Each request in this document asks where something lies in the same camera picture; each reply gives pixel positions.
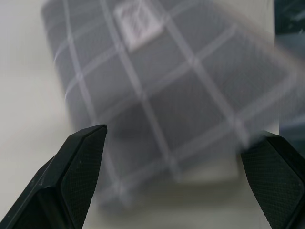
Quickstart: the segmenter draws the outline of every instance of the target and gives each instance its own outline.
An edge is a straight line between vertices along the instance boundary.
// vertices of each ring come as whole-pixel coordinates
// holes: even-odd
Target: white surface
[[[273,33],[271,0],[218,1],[236,6],[256,25]],[[72,133],[42,27],[41,3],[0,2],[0,219]],[[236,164],[228,161],[220,167],[210,165],[205,172],[195,172],[200,178],[192,177],[196,182],[211,180],[211,174],[219,177],[230,171],[235,179],[154,192],[145,206],[119,219],[105,218],[92,204],[84,228],[270,228],[244,172],[232,171]]]

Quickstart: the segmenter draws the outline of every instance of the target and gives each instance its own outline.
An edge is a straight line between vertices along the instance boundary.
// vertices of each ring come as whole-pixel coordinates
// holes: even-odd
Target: white grid pattern
[[[87,4],[83,4],[73,10],[70,11],[69,15],[70,17],[76,17],[78,15],[82,15],[86,12],[90,12],[91,10],[95,9],[96,7],[98,7],[98,3],[87,3]],[[46,33],[49,33],[55,26],[57,26],[58,24],[60,23],[63,23],[65,22],[66,18],[65,16],[56,16],[52,19],[51,22],[49,22],[47,25],[46,25]]]
[[[121,114],[130,107],[138,104],[138,102],[139,102],[138,98],[136,98],[134,95],[125,97],[120,102],[110,107],[105,112],[103,112],[103,114],[100,115],[98,120],[100,123],[109,123],[117,115]]]
[[[223,115],[228,120],[229,124],[232,125],[232,127],[235,129],[243,145],[248,146],[248,142],[249,142],[248,133],[246,132],[245,128],[242,125],[236,125],[236,121],[238,120],[235,120],[234,118],[233,109],[230,107],[229,103],[226,101],[226,99],[221,94],[217,86],[214,84],[211,77],[208,75],[207,71],[200,63],[199,59],[193,53],[190,45],[185,41],[184,37],[182,36],[179,29],[173,22],[172,18],[171,17],[167,17],[167,18],[168,19],[166,23],[166,28],[171,34],[173,40],[178,45],[179,49],[181,50],[185,58],[189,60],[192,69],[197,73],[197,76],[200,79],[200,81],[203,83],[203,86],[206,88],[207,92],[213,98],[214,102],[218,105],[218,108],[222,111]],[[212,53],[213,50],[215,51],[221,44],[229,40],[234,35],[235,25],[233,25],[232,28],[230,28],[229,30],[230,30],[229,33],[225,32],[219,38],[217,38],[222,42],[217,42],[217,44],[219,45],[211,46],[210,51],[208,53]],[[207,54],[205,54],[204,52],[200,52],[200,55],[207,56]]]
[[[73,33],[73,39],[77,40],[78,38],[80,38],[81,36],[85,35],[86,33],[89,33],[91,30],[96,29],[97,27],[103,25],[105,22],[102,21],[103,17],[99,17],[83,26],[81,26],[77,31],[75,31]],[[56,53],[55,53],[55,57],[54,57],[54,62],[56,62],[57,57],[61,54],[62,51],[64,51],[67,47],[68,47],[68,39],[63,40]]]
[[[92,124],[96,124],[99,119],[96,117],[96,113],[94,110],[94,107],[92,105],[92,101],[90,98],[90,95],[88,93],[88,89],[86,88],[86,85],[83,81],[84,77],[89,74],[89,72],[93,71],[96,67],[100,66],[102,63],[107,61],[109,58],[119,55],[127,73],[128,76],[133,84],[133,87],[138,95],[138,98],[140,99],[142,106],[145,110],[146,116],[148,117],[151,126],[154,130],[155,137],[158,140],[158,144],[161,149],[163,149],[166,165],[164,166],[158,166],[159,169],[155,169],[156,165],[160,165],[164,163],[163,161],[152,161],[149,165],[143,166],[142,169],[136,171],[135,173],[125,177],[123,180],[118,181],[118,178],[114,172],[114,170],[110,169],[111,177],[114,181],[113,185],[106,189],[104,192],[102,192],[99,196],[101,196],[102,202],[107,202],[110,199],[114,197],[121,198],[122,204],[126,207],[128,206],[128,201],[126,199],[126,194],[130,189],[132,189],[134,186],[139,185],[143,181],[145,181],[149,177],[153,177],[154,175],[158,174],[159,172],[163,171],[166,168],[170,168],[173,175],[179,179],[180,170],[177,166],[176,158],[170,157],[170,150],[167,146],[167,143],[165,141],[165,138],[163,136],[163,133],[161,131],[161,128],[159,127],[159,124],[154,116],[153,110],[147,100],[147,95],[143,92],[143,89],[141,87],[141,84],[139,82],[139,78],[133,69],[132,63],[129,60],[128,55],[125,52],[124,46],[122,42],[120,41],[120,37],[118,35],[118,32],[116,31],[115,25],[113,23],[112,15],[110,14],[110,11],[108,9],[107,3],[105,0],[100,0],[100,4],[102,6],[102,9],[105,13],[106,17],[106,23],[109,27],[109,30],[111,32],[112,39],[115,41],[116,46],[115,48],[110,48],[105,53],[102,53],[100,56],[98,56],[94,61],[90,62],[83,70],[81,69],[77,53],[74,46],[74,35],[71,32],[71,23],[70,23],[70,17],[69,17],[69,7],[67,0],[63,0],[64,3],[64,9],[65,9],[65,20],[67,25],[67,34],[68,38],[67,41],[63,41],[62,46],[57,51],[57,54],[62,52],[64,50],[64,46],[68,46],[73,66],[76,71],[76,78],[73,79],[69,83],[69,91],[71,88],[73,88],[76,84],[79,85],[81,89],[81,94],[84,98],[84,101],[86,103],[88,113],[90,114]],[[216,49],[218,49],[220,46],[222,46],[226,41],[228,41],[235,33],[235,27],[231,27],[228,30],[224,31],[218,38],[216,38],[211,44],[203,48],[198,53],[193,53],[190,49],[187,42],[184,40],[183,36],[179,32],[178,28],[174,24],[172,18],[174,16],[179,15],[180,13],[183,13],[185,10],[189,9],[190,7],[193,7],[195,4],[197,4],[198,1],[188,1],[183,2],[176,7],[174,7],[170,13],[166,13],[163,9],[164,18],[166,19],[166,28],[172,35],[172,38],[176,41],[178,44],[180,50],[188,60],[181,66],[179,66],[177,69],[173,70],[170,74],[168,74],[163,80],[157,82],[154,86],[151,87],[151,89],[148,90],[148,94],[154,94],[157,91],[160,90],[159,86],[164,85],[170,85],[172,82],[174,82],[177,78],[183,76],[183,73],[185,73],[189,69],[193,69],[197,75],[198,78],[202,81],[203,85],[206,87],[207,91],[210,93],[216,104],[218,104],[218,107],[221,109],[223,114],[225,115],[228,123],[231,126],[227,126],[227,123],[222,123],[218,125],[215,129],[210,130],[208,133],[205,133],[204,135],[194,139],[193,141],[181,146],[179,149],[175,150],[173,153],[174,155],[178,156],[178,160],[184,160],[190,156],[192,156],[194,153],[196,153],[199,149],[204,149],[205,147],[209,146],[211,143],[217,141],[218,139],[222,138],[226,134],[230,133],[232,128],[236,131],[237,135],[240,137],[240,140],[242,143],[246,146],[249,141],[248,133],[246,132],[243,122],[251,119],[253,116],[256,116],[260,112],[262,112],[264,109],[266,109],[268,106],[272,105],[279,99],[280,96],[285,96],[288,92],[291,91],[291,89],[295,86],[297,83],[297,75],[292,74],[289,78],[287,78],[284,82],[281,82],[278,84],[278,86],[274,87],[269,93],[266,93],[263,97],[259,98],[254,103],[248,105],[246,108],[244,108],[239,114],[234,114],[232,108],[227,103],[226,99],[223,97],[223,95],[220,93],[216,85],[213,83],[212,79],[200,63],[202,59],[206,58],[210,54],[212,54]],[[75,32],[79,36],[83,35],[86,32],[89,32],[91,29],[84,29],[82,28],[80,31]],[[120,113],[123,110],[127,109],[129,105],[127,106],[121,106],[121,104],[116,105],[117,107],[115,109],[109,109],[106,113],[109,113],[113,115],[113,111],[116,110],[116,113]],[[196,145],[194,142],[204,142],[203,144],[199,144],[197,147],[193,147]],[[117,193],[114,193],[113,190],[117,190],[118,184],[123,185],[119,189],[120,191]]]
[[[69,15],[69,5],[67,0],[63,0],[63,6],[64,6],[64,12],[65,12],[65,17],[66,17],[66,28],[67,28],[67,36],[68,36],[68,44],[69,44],[69,50],[71,53],[72,57],[72,62],[73,62],[73,67],[76,73],[76,79],[78,80],[78,85],[81,90],[82,97],[85,101],[85,105],[88,110],[88,114],[92,120],[92,125],[97,124],[97,117],[96,117],[96,112],[94,109],[94,106],[92,104],[92,100],[90,97],[90,94],[88,92],[88,88],[85,84],[85,82],[82,80],[83,79],[83,74],[82,70],[80,67],[80,63],[77,57],[75,45],[74,45],[74,39],[72,36],[72,31],[71,31],[71,22],[70,22],[70,15]]]
[[[73,67],[74,67],[75,72],[76,72],[76,80],[77,80],[77,82],[80,86],[81,94],[82,94],[82,97],[83,97],[84,102],[86,104],[88,114],[89,114],[90,119],[92,121],[92,125],[97,125],[98,124],[97,115],[96,115],[95,109],[93,107],[92,100],[91,100],[90,94],[88,92],[87,86],[84,82],[83,72],[81,70],[80,63],[78,61],[78,57],[77,57],[77,53],[76,53],[75,45],[74,45],[74,40],[72,38],[71,22],[70,22],[70,16],[69,16],[69,5],[68,5],[67,0],[62,0],[62,1],[63,1],[63,5],[64,5],[65,16],[66,16],[66,28],[67,28],[67,35],[68,35],[67,40],[68,40],[68,43],[69,43],[69,50],[70,50],[71,57],[72,57]],[[125,187],[119,182],[119,180],[117,178],[118,176],[116,175],[114,169],[112,169],[113,168],[113,163],[112,163],[112,160],[110,158],[110,155],[107,156],[107,160],[108,160],[107,162],[109,163],[108,164],[109,166],[107,167],[107,170],[108,170],[108,174],[109,174],[110,178],[114,182],[114,190],[117,192],[117,195],[119,197],[121,197],[122,192],[126,193],[126,191],[124,191]],[[128,203],[128,198],[127,197],[122,199],[121,201],[122,201],[122,204],[125,207],[128,207],[129,203]]]
[[[120,40],[119,34],[115,28],[115,25],[114,25],[114,22],[112,19],[112,14],[109,11],[107,2],[105,0],[100,0],[100,3],[102,6],[102,9],[103,9],[107,24],[108,24],[108,29],[109,29],[111,37],[113,39],[113,42],[118,46],[123,46],[122,41]],[[151,128],[153,130],[153,133],[157,140],[159,148],[163,154],[163,157],[164,157],[165,161],[168,163],[168,167],[172,172],[173,178],[176,180],[180,180],[181,172],[178,167],[178,164],[176,163],[175,159],[172,158],[170,155],[170,149],[163,136],[163,132],[154,115],[153,109],[152,109],[149,101],[147,100],[146,94],[145,94],[144,90],[142,89],[141,83],[139,81],[139,77],[133,68],[132,62],[130,61],[128,55],[125,52],[125,49],[123,49],[121,52],[119,52],[119,57],[121,59],[123,66],[126,69],[128,77],[132,83],[132,86],[133,86],[138,98],[141,101],[144,112],[151,125]]]

